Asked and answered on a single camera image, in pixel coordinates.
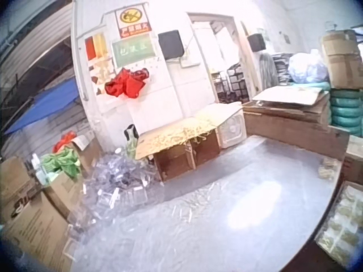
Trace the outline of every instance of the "red ribbon bow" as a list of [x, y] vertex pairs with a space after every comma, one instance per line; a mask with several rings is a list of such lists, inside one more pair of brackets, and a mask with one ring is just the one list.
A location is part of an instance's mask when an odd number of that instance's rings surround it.
[[126, 94], [129, 98], [137, 98], [145, 86], [143, 80], [147, 78], [149, 78], [149, 71], [146, 68], [136, 72], [122, 68], [113, 80], [104, 85], [104, 89], [107, 94], [116, 97]]

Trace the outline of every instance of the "wall sign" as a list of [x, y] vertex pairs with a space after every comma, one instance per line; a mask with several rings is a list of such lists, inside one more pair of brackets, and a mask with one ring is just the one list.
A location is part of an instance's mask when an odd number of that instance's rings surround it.
[[151, 31], [149, 19], [143, 5], [117, 10], [116, 18], [121, 38]]
[[112, 49], [117, 68], [156, 56], [149, 34], [114, 42]]
[[105, 94], [104, 85], [116, 76], [103, 32], [85, 39], [88, 70], [96, 95]]

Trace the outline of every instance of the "doorway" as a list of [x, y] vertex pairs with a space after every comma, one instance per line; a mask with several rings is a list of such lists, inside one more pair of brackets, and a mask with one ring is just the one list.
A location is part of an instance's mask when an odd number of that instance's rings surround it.
[[234, 19], [188, 14], [220, 103], [249, 102], [254, 86]]

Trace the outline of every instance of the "green sign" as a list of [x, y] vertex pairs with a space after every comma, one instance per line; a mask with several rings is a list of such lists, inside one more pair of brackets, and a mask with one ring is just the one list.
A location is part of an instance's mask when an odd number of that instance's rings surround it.
[[155, 57], [149, 34], [122, 39], [112, 44], [117, 68]]

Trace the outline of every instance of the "white plastic bag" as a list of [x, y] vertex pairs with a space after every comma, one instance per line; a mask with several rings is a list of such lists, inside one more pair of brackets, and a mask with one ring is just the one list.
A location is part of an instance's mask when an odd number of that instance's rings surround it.
[[289, 73], [296, 83], [319, 83], [328, 79], [328, 69], [317, 49], [290, 58]]

